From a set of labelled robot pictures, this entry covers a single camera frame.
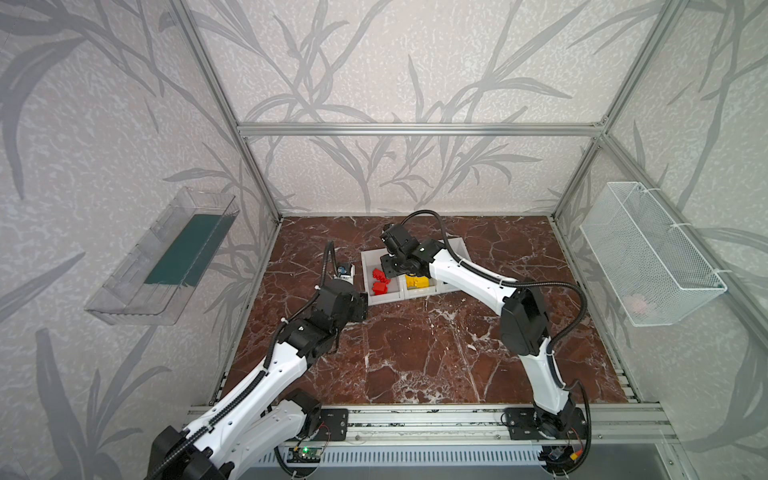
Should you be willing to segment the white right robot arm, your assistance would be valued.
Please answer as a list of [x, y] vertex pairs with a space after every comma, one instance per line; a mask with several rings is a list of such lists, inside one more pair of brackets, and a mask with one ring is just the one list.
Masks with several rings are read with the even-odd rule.
[[[420, 215], [434, 217], [440, 240], [418, 240], [406, 228]], [[588, 299], [569, 282], [517, 280], [504, 277], [459, 255], [449, 243], [442, 217], [432, 210], [418, 210], [396, 224], [387, 224], [380, 239], [386, 248], [381, 257], [384, 274], [427, 277], [453, 286], [480, 301], [500, 320], [502, 344], [523, 364], [533, 391], [534, 425], [548, 439], [566, 434], [578, 420], [576, 403], [557, 365], [554, 349], [586, 317]], [[576, 317], [556, 335], [549, 331], [549, 315], [540, 290], [558, 287], [573, 291], [580, 306]]]

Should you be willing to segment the yellow tall lego brick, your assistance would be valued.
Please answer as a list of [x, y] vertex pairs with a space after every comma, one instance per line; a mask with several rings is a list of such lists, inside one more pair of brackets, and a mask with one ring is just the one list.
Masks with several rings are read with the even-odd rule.
[[405, 276], [406, 288], [408, 290], [426, 289], [430, 287], [430, 279], [426, 276]]

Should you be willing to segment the red square lego brick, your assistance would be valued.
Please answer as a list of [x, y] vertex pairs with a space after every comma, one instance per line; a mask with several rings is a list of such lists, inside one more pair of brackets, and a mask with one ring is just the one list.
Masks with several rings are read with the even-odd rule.
[[388, 291], [388, 284], [384, 282], [375, 282], [372, 286], [372, 292], [374, 295], [384, 295], [387, 294]]

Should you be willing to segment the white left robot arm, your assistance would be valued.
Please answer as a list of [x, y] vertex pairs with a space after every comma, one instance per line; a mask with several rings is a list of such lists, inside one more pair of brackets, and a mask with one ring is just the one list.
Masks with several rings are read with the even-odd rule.
[[281, 319], [264, 358], [216, 405], [153, 441], [150, 479], [238, 479], [268, 452], [320, 427], [321, 403], [288, 388], [336, 349], [350, 323], [367, 317], [368, 295], [338, 276], [321, 274], [314, 293]]

